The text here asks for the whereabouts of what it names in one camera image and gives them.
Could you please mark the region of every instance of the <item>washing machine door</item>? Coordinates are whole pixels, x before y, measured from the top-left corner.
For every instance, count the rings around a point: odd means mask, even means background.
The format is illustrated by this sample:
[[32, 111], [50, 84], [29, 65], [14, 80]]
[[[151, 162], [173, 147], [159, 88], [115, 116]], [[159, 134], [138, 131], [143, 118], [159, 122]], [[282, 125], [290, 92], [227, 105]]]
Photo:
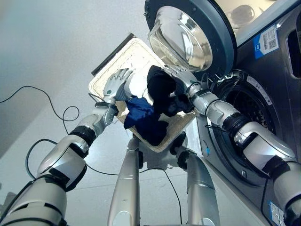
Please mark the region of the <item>washing machine door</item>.
[[234, 32], [214, 0], [146, 0], [144, 15], [150, 45], [166, 64], [185, 66], [197, 78], [232, 70]]

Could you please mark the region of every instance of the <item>white floor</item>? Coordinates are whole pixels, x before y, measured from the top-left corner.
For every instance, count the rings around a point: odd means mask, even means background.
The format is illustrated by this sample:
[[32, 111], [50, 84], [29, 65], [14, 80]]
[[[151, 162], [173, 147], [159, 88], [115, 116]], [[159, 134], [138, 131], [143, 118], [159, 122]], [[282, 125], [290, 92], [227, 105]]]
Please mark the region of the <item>white floor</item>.
[[[90, 72], [132, 32], [144, 42], [149, 32], [143, 16], [144, 0], [2, 0], [0, 2], [0, 101], [23, 85], [44, 89], [62, 116], [67, 106], [90, 114], [94, 102], [88, 97]], [[70, 109], [66, 118], [76, 115]], [[44, 94], [25, 88], [0, 104], [0, 212], [30, 180], [24, 159], [30, 146], [42, 138], [59, 141], [65, 136], [62, 121], [53, 113]], [[199, 152], [196, 123], [187, 129], [188, 145]], [[100, 171], [118, 173], [131, 133], [120, 122], [106, 128], [90, 149], [86, 161]], [[39, 144], [32, 152], [30, 169], [53, 147]], [[187, 221], [186, 173], [176, 166], [168, 151], [145, 152], [144, 168], [166, 169]], [[115, 176], [87, 170], [78, 186], [68, 192], [66, 220], [71, 226], [106, 225]], [[261, 225], [235, 197], [224, 193], [214, 181], [223, 226]], [[159, 170], [140, 175], [141, 224], [179, 224], [176, 196]], [[231, 213], [240, 213], [233, 218]]]

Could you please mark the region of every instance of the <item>power cord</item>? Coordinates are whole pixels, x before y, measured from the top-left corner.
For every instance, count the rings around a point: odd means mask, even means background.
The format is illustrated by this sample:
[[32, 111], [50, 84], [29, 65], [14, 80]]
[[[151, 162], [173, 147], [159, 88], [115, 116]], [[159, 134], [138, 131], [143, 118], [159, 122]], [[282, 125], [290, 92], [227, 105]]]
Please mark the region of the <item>power cord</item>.
[[[54, 144], [54, 145], [57, 144], [57, 142], [55, 142], [55, 141], [53, 141], [53, 140], [49, 140], [49, 139], [41, 139], [41, 140], [38, 140], [36, 143], [34, 143], [34, 144], [31, 146], [31, 148], [29, 149], [29, 151], [28, 151], [28, 153], [27, 153], [26, 159], [25, 159], [25, 166], [26, 166], [26, 171], [27, 171], [27, 173], [29, 174], [29, 176], [30, 176], [32, 179], [36, 179], [36, 178], [35, 178], [34, 175], [31, 173], [31, 171], [30, 171], [30, 169], [29, 169], [29, 166], [28, 166], [29, 156], [30, 156], [30, 154], [31, 154], [31, 152], [32, 152], [32, 150], [33, 150], [33, 148], [34, 148], [38, 143], [40, 143], [40, 142], [42, 142], [42, 141], [48, 141], [48, 142], [50, 142], [50, 143], [52, 143], [52, 144]], [[110, 176], [118, 176], [118, 174], [114, 174], [114, 173], [105, 173], [105, 172], [98, 171], [98, 170], [92, 168], [91, 166], [89, 166], [87, 163], [86, 163], [86, 165], [87, 165], [87, 167], [89, 167], [91, 170], [93, 170], [93, 171], [95, 171], [95, 172], [97, 172], [97, 173], [101, 173], [101, 174], [105, 174], [105, 175], [110, 175]], [[168, 174], [166, 173], [166, 171], [165, 171], [164, 169], [162, 169], [162, 168], [160, 168], [160, 167], [155, 167], [155, 168], [151, 168], [151, 169], [146, 169], [146, 170], [143, 170], [143, 171], [139, 172], [139, 174], [140, 174], [140, 173], [147, 172], [147, 171], [149, 171], [149, 170], [162, 170], [162, 171], [165, 173], [165, 175], [166, 175], [166, 177], [167, 177], [167, 179], [168, 179], [168, 181], [169, 181], [171, 187], [173, 188], [174, 193], [175, 193], [175, 195], [176, 195], [176, 197], [177, 197], [177, 200], [178, 200], [178, 203], [179, 203], [179, 209], [180, 209], [180, 221], [181, 221], [181, 224], [182, 224], [182, 209], [181, 209], [181, 202], [180, 202], [178, 193], [176, 192], [176, 190], [175, 190], [175, 188], [174, 188], [174, 185], [173, 185], [173, 183], [171, 182], [171, 180], [170, 180]]]
[[[64, 110], [64, 112], [63, 112], [63, 117], [60, 117], [60, 116], [56, 113], [56, 111], [55, 111], [55, 109], [54, 109], [54, 106], [53, 106], [53, 104], [52, 104], [52, 101], [51, 101], [50, 96], [49, 96], [44, 90], [42, 90], [42, 89], [39, 89], [39, 88], [34, 87], [34, 86], [22, 86], [22, 87], [19, 88], [16, 92], [14, 92], [10, 97], [8, 97], [7, 99], [5, 99], [5, 100], [3, 100], [3, 101], [0, 101], [0, 104], [1, 104], [1, 103], [4, 103], [4, 102], [6, 102], [6, 101], [8, 101], [10, 98], [12, 98], [17, 92], [19, 92], [19, 91], [20, 91], [21, 89], [23, 89], [23, 88], [32, 88], [32, 89], [36, 89], [36, 90], [39, 90], [39, 91], [43, 92], [43, 93], [47, 96], [47, 98], [49, 99], [49, 102], [50, 102], [50, 105], [51, 105], [51, 108], [52, 108], [53, 112], [55, 113], [55, 115], [56, 115], [60, 120], [63, 121], [64, 129], [65, 129], [66, 133], [69, 134], [69, 132], [68, 132], [68, 130], [67, 130], [67, 127], [66, 127], [66, 125], [65, 125], [65, 121], [74, 121], [74, 120], [78, 119], [78, 117], [79, 117], [79, 109], [78, 109], [78, 107], [73, 106], [73, 105], [67, 107], [67, 108]], [[96, 96], [96, 95], [94, 95], [94, 94], [92, 94], [92, 93], [89, 93], [89, 96], [90, 96], [95, 102], [98, 102], [98, 101], [97, 101], [96, 99], [94, 99], [94, 97], [99, 98], [100, 100], [104, 101], [101, 97]], [[77, 112], [78, 112], [78, 113], [77, 113], [77, 116], [76, 116], [74, 119], [69, 119], [69, 120], [67, 120], [67, 119], [64, 118], [64, 117], [65, 117], [65, 113], [66, 113], [66, 111], [67, 111], [69, 108], [72, 108], [72, 107], [77, 109]], [[34, 147], [35, 147], [37, 144], [39, 144], [40, 142], [43, 142], [43, 141], [50, 142], [50, 143], [52, 143], [52, 144], [54, 144], [54, 145], [57, 144], [57, 142], [55, 142], [55, 141], [53, 141], [53, 140], [44, 138], [44, 139], [38, 140], [37, 142], [35, 142], [35, 143], [30, 147], [29, 151], [27, 152], [26, 158], [25, 158], [25, 168], [26, 168], [26, 172], [27, 172], [28, 175], [33, 179], [33, 181], [29, 182], [29, 183], [28, 183], [28, 184], [27, 184], [27, 185], [26, 185], [26, 186], [25, 186], [25, 187], [17, 194], [17, 196], [13, 199], [13, 201], [10, 203], [10, 205], [6, 208], [6, 210], [5, 210], [4, 213], [2, 214], [2, 216], [1, 216], [1, 218], [0, 218], [0, 222], [1, 222], [1, 221], [3, 220], [3, 218], [7, 215], [8, 210], [11, 208], [12, 204], [17, 200], [17, 198], [21, 195], [21, 193], [22, 193], [23, 191], [25, 191], [25, 189], [28, 188], [28, 187], [36, 180], [35, 176], [31, 173], [31, 171], [30, 171], [30, 169], [29, 169], [29, 164], [28, 164], [28, 162], [29, 162], [30, 154], [32, 153], [32, 150], [34, 149]], [[98, 171], [98, 170], [92, 168], [91, 166], [89, 166], [87, 163], [86, 163], [86, 165], [87, 165], [87, 167], [89, 167], [91, 170], [93, 170], [93, 171], [95, 171], [95, 172], [97, 172], [97, 173], [101, 173], [101, 174], [105, 174], [105, 175], [110, 175], [110, 176], [118, 176], [118, 174], [105, 173], [105, 172]], [[143, 170], [143, 171], [139, 172], [139, 174], [140, 174], [140, 173], [147, 172], [147, 171], [149, 171], [149, 170], [162, 170], [162, 171], [164, 171], [164, 173], [165, 173], [165, 175], [166, 175], [166, 177], [167, 177], [167, 179], [168, 179], [170, 185], [172, 186], [172, 188], [173, 188], [173, 190], [174, 190], [174, 193], [175, 193], [175, 195], [176, 195], [176, 197], [177, 197], [177, 200], [178, 200], [178, 203], [179, 203], [179, 209], [180, 209], [180, 221], [181, 221], [181, 224], [182, 224], [182, 209], [181, 209], [180, 199], [179, 199], [179, 196], [178, 196], [178, 194], [177, 194], [177, 192], [176, 192], [176, 190], [175, 190], [175, 188], [174, 188], [174, 185], [173, 185], [173, 183], [171, 182], [171, 180], [170, 180], [169, 176], [167, 175], [166, 171], [165, 171], [164, 169], [162, 169], [162, 168], [156, 167], [156, 168], [151, 168], [151, 169]]]
[[[51, 108], [52, 108], [54, 114], [55, 114], [60, 120], [63, 121], [63, 125], [64, 125], [64, 128], [65, 128], [66, 131], [67, 131], [67, 128], [66, 128], [66, 125], [65, 125], [65, 121], [74, 121], [74, 120], [77, 120], [77, 118], [79, 117], [79, 108], [76, 107], [76, 106], [69, 106], [69, 107], [67, 107], [67, 108], [65, 109], [64, 113], [63, 113], [63, 117], [60, 117], [60, 116], [56, 113], [55, 108], [53, 107], [53, 104], [52, 104], [52, 101], [51, 101], [50, 96], [49, 96], [44, 90], [39, 89], [39, 88], [34, 87], [34, 86], [22, 86], [22, 87], [19, 88], [16, 92], [14, 92], [9, 98], [7, 98], [7, 99], [5, 99], [5, 100], [3, 100], [3, 101], [0, 101], [0, 104], [1, 104], [1, 103], [4, 103], [4, 102], [6, 102], [6, 101], [8, 101], [8, 100], [9, 100], [10, 98], [12, 98], [17, 92], [19, 92], [20, 90], [22, 90], [22, 89], [24, 89], [24, 88], [32, 88], [32, 89], [36, 89], [36, 90], [38, 90], [38, 91], [40, 91], [40, 92], [43, 92], [43, 93], [47, 96], [47, 98], [48, 98], [48, 100], [49, 100], [49, 102], [50, 102], [50, 105], [51, 105]], [[72, 108], [72, 107], [74, 107], [74, 108], [77, 110], [77, 116], [76, 116], [74, 119], [64, 119], [64, 114], [66, 113], [66, 111], [67, 111], [69, 108]]]

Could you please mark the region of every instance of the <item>laundry basket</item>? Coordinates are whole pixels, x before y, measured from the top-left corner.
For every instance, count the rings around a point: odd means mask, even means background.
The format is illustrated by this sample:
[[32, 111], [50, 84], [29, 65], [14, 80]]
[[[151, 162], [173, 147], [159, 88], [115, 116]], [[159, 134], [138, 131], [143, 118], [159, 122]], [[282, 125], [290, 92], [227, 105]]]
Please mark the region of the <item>laundry basket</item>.
[[[148, 71], [152, 65], [163, 67], [164, 63], [142, 40], [139, 38], [132, 38], [97, 74], [95, 74], [95, 77], [89, 83], [89, 90], [92, 94], [103, 98], [103, 90], [109, 77], [119, 69], [130, 68], [134, 71], [134, 77], [131, 83], [139, 84], [138, 89], [137, 87], [134, 87], [135, 93], [133, 94], [138, 97], [146, 98], [152, 105], [153, 102], [148, 95], [146, 81]], [[119, 110], [117, 118], [124, 123], [129, 112], [127, 105], [124, 101], [117, 101], [116, 106]], [[131, 127], [130, 130], [151, 150], [162, 152], [195, 116], [195, 111], [192, 111], [191, 113], [179, 112], [173, 117], [167, 117], [166, 115], [161, 114], [159, 120], [168, 122], [168, 127], [165, 138], [158, 146], [153, 146], [143, 139], [135, 127]]]

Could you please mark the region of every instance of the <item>blue cloth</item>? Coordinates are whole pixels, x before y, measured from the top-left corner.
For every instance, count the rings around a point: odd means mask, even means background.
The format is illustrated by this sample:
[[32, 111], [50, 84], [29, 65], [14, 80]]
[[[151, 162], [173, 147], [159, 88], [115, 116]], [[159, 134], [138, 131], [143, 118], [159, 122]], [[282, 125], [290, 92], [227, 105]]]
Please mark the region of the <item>blue cloth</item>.
[[136, 127], [137, 132], [151, 145], [157, 146], [166, 136], [166, 121], [158, 121], [160, 114], [155, 113], [154, 108], [145, 98], [134, 97], [126, 101], [129, 113], [124, 121], [124, 128]]

